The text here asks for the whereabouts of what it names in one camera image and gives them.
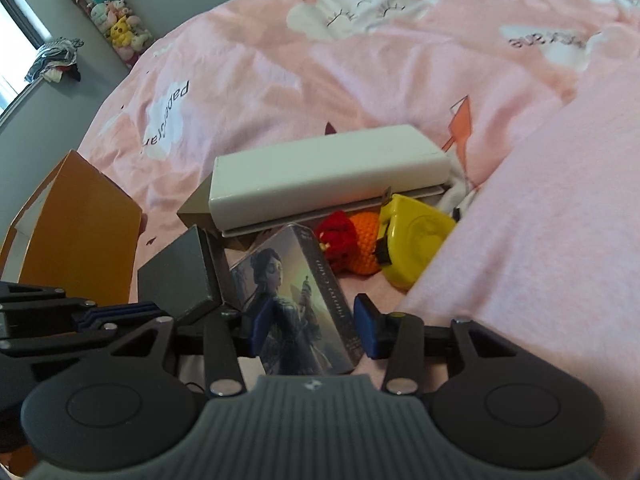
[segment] brown box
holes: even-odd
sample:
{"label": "brown box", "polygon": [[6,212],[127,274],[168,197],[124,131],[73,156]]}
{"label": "brown box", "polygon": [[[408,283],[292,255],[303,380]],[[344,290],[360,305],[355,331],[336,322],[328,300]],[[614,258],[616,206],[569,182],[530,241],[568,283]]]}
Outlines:
{"label": "brown box", "polygon": [[235,249],[236,251],[246,251],[254,243],[258,233],[251,233],[243,236],[223,238],[220,231],[216,228],[209,212],[209,190],[211,188],[210,174],[202,183],[198,186],[196,191],[191,193],[191,196],[185,200],[184,204],[178,209],[178,218],[187,227],[197,225],[199,228],[204,229],[222,240],[222,243],[227,249]]}
{"label": "brown box", "polygon": [[62,287],[98,305],[128,303],[141,218],[133,199],[70,152],[12,222],[1,279]]}

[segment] wall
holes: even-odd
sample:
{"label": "wall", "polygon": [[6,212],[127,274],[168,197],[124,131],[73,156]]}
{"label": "wall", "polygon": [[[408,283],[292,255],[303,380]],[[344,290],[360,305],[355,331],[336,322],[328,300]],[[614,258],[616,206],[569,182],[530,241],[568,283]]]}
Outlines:
{"label": "wall", "polygon": [[[0,240],[21,206],[68,150],[78,147],[104,99],[127,75],[71,0],[25,0],[54,38],[81,38],[82,82],[40,84],[0,123]],[[227,0],[128,0],[157,37]]]}

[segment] orange knitted toy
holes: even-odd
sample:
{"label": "orange knitted toy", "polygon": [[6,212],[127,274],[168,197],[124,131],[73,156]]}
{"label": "orange knitted toy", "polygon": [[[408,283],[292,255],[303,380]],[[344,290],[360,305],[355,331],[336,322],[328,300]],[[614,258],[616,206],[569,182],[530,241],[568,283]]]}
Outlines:
{"label": "orange knitted toy", "polygon": [[349,218],[358,234],[358,250],[347,261],[347,269],[356,274],[370,276],[380,270],[376,261],[376,239],[378,238],[378,213],[357,213]]}

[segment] orange box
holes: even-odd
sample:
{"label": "orange box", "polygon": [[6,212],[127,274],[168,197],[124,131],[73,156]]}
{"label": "orange box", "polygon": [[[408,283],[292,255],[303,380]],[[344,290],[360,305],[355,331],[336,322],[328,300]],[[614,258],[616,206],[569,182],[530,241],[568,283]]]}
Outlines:
{"label": "orange box", "polygon": [[12,222],[1,279],[62,287],[98,305],[128,303],[141,219],[132,198],[71,151]]}

